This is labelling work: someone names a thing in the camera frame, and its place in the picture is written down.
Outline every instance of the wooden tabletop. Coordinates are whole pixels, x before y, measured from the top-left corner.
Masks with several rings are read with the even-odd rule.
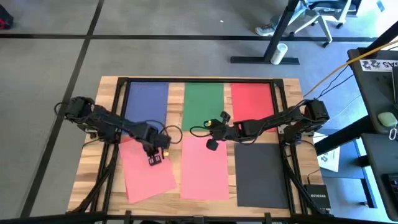
[[[104,106],[107,110],[111,110],[113,98],[116,89],[116,82],[119,77],[102,77],[99,83],[98,93],[96,96],[96,104]],[[300,82],[298,78],[284,78],[285,94],[288,106],[296,105],[303,99],[300,89]],[[184,102],[184,83],[170,83],[169,97],[167,106],[166,125],[182,125],[183,102]],[[124,88],[122,88],[121,97],[119,99],[119,108],[117,114],[121,111]],[[279,91],[277,91],[278,105],[282,105],[280,101]],[[231,115],[233,122],[233,110],[231,100],[231,87],[229,83],[224,84],[224,110]],[[173,139],[177,139],[179,133],[176,131],[169,131]],[[190,136],[189,131],[184,131],[184,137]],[[312,142],[309,137],[303,137],[304,140]],[[90,141],[89,135],[86,137],[86,142]],[[276,132],[264,132],[257,140],[258,143],[278,143]],[[70,197],[68,210],[76,208],[80,202],[87,196],[88,192],[95,185],[98,166],[100,164],[101,153],[103,150],[102,142],[94,142],[84,147],[82,150],[79,167],[76,173],[75,183]],[[234,143],[227,142],[228,155],[228,180],[229,180],[229,200],[227,201],[201,201],[201,200],[183,200],[180,198],[181,189],[181,150],[182,143],[172,144],[170,147],[169,158],[173,165],[173,172],[177,182],[177,188],[166,193],[156,195],[141,202],[131,204],[126,198],[126,186],[124,183],[123,170],[121,161],[118,158],[114,181],[112,186],[112,193],[109,202],[109,214],[124,215],[126,210],[131,210],[134,215],[203,215],[203,216],[217,216],[217,217],[263,217],[264,213],[271,213],[272,217],[289,217],[288,209],[278,208],[252,208],[252,207],[238,207],[236,203],[236,176],[235,176],[235,159],[234,159]],[[302,182],[307,182],[307,175],[318,170],[318,172],[311,174],[310,180],[313,184],[322,184],[322,176],[319,171],[317,154],[315,149],[303,143],[297,146],[297,157],[302,175]],[[297,189],[292,186],[294,204],[297,213],[300,213],[300,204]],[[103,203],[104,187],[99,195],[98,210],[101,210]]]

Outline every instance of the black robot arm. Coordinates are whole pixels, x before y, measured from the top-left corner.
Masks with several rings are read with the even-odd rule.
[[[304,114],[300,107],[305,106]],[[228,126],[227,122],[230,115],[223,111],[221,113],[222,121],[211,119],[204,122],[203,128],[210,132],[212,139],[209,139],[206,146],[208,149],[216,150],[217,141],[255,141],[264,131],[286,124],[284,128],[284,141],[294,142],[301,139],[301,133],[316,131],[329,120],[329,115],[325,105],[319,100],[303,100],[296,106],[292,106],[285,111],[262,118],[259,120],[249,119],[245,121],[234,122]]]
[[[159,149],[163,152],[170,146],[171,138],[159,133],[155,126],[145,121],[135,123],[124,119],[107,111],[103,106],[95,105],[91,98],[72,98],[67,106],[65,119],[76,123],[80,129],[90,133],[92,138],[98,135],[99,139],[110,144],[119,142],[117,129],[127,132],[130,137],[142,143],[152,166],[161,162]]]

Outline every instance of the white bottle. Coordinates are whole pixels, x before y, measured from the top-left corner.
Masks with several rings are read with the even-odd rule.
[[[287,45],[286,44],[278,44],[278,47],[275,50],[274,55],[271,58],[271,63],[274,65],[278,65],[282,58],[285,56],[287,52]]]

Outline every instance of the sneaker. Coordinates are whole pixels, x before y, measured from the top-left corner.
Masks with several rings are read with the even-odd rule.
[[[256,34],[260,36],[268,36],[268,35],[274,35],[275,29],[271,24],[267,24],[262,27],[256,27]]]

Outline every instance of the pink paper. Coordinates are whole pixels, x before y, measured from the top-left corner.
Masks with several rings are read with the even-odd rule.
[[[216,151],[206,148],[208,138],[185,138],[182,146],[181,198],[228,200],[228,161],[226,143]]]
[[[168,159],[150,166],[142,144],[135,140],[119,145],[123,174],[126,181],[126,194],[130,203],[175,189],[172,165]]]
[[[270,84],[234,83],[231,84],[231,91],[234,121],[262,119],[274,114]]]

